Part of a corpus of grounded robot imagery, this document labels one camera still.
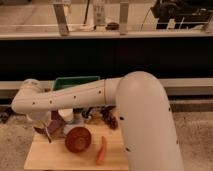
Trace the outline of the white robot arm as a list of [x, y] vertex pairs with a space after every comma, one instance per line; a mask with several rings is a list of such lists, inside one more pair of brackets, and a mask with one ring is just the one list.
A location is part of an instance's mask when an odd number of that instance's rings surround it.
[[150, 73], [135, 71], [50, 92], [27, 79], [12, 100], [15, 112], [35, 114], [40, 121], [49, 111], [99, 106], [117, 108], [130, 171], [185, 171], [167, 93]]

